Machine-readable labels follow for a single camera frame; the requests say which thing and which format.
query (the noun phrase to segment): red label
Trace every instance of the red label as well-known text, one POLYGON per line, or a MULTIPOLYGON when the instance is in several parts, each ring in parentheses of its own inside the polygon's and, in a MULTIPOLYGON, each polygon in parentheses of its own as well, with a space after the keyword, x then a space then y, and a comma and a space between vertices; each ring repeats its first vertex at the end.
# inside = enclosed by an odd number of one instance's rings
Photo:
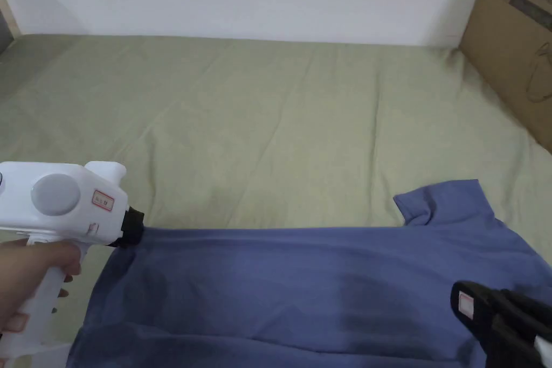
POLYGON ((92 204, 95 204, 98 207, 101 207, 104 210, 111 211, 113 210, 113 204, 115 204, 115 199, 108 196, 105 192, 100 190, 95 190, 94 195, 92 196, 92 204))

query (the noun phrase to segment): finger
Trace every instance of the finger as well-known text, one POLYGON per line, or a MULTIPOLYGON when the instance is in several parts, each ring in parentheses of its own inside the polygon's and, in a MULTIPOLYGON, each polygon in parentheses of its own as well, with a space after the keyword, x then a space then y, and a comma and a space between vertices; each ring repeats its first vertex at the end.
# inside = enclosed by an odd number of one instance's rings
POLYGON ((71 242, 40 243, 29 246, 29 253, 46 267, 62 268, 66 274, 80 272, 81 250, 71 242))
POLYGON ((3 242, 0 244, 0 249, 6 247, 26 246, 28 239, 11 240, 10 242, 3 242))
POLYGON ((62 268, 61 270, 63 270, 68 276, 80 275, 82 271, 81 264, 79 262, 71 263, 69 266, 62 268))

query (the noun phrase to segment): cardboard box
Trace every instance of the cardboard box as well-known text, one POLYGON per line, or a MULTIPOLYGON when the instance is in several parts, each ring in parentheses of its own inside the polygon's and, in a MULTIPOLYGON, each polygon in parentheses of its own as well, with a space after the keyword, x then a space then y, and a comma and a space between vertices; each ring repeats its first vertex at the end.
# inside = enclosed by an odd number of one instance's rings
POLYGON ((552 0, 476 0, 460 48, 552 153, 552 0))

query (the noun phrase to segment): green bed sheet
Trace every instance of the green bed sheet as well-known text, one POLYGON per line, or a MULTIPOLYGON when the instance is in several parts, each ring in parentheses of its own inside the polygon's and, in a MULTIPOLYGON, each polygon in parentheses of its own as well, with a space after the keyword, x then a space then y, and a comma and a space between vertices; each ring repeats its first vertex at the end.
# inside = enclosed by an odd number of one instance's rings
MULTIPOLYGON (((552 261, 552 156, 457 50, 25 36, 0 55, 0 159, 118 161, 131 205, 171 228, 399 226, 394 194, 478 178, 552 261)), ((92 248, 56 337, 109 253, 92 248)))

